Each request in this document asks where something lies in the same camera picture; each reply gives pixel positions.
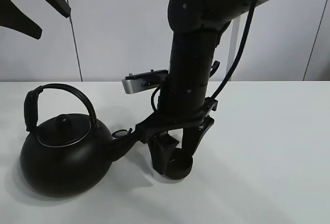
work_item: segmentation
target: table surface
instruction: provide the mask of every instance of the table surface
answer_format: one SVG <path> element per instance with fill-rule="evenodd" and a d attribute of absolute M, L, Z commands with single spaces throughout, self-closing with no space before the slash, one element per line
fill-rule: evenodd
<path fill-rule="evenodd" d="M 232 82 L 186 179 L 157 175 L 139 143 L 98 185 L 71 199 L 34 193 L 18 167 L 27 135 L 23 102 L 40 84 L 0 83 L 1 223 L 330 223 L 330 83 Z M 218 84 L 210 83 L 209 94 Z M 72 85 L 111 131 L 134 127 L 152 111 L 150 92 L 125 95 L 121 83 Z M 40 95 L 40 121 L 86 112 L 67 92 Z"/>

